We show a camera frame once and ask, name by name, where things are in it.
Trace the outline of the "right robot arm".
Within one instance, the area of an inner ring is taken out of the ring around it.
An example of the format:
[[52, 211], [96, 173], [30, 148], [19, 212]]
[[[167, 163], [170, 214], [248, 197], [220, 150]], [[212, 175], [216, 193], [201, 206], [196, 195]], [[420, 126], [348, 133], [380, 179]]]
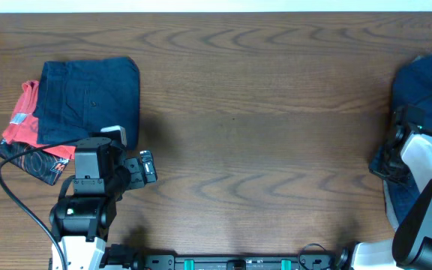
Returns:
[[424, 110], [412, 105], [392, 114], [391, 128], [369, 170], [394, 184], [413, 178], [420, 194], [394, 238], [354, 247], [352, 270], [432, 269], [432, 131], [424, 120]]

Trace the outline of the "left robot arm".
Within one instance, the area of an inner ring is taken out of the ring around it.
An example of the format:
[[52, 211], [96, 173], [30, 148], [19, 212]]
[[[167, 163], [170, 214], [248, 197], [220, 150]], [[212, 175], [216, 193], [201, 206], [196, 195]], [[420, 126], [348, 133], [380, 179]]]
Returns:
[[123, 244], [108, 245], [107, 239], [124, 192], [157, 179], [150, 151], [128, 158], [116, 139], [78, 141], [75, 173], [64, 181], [49, 216], [55, 238], [49, 269], [144, 269], [141, 253]]

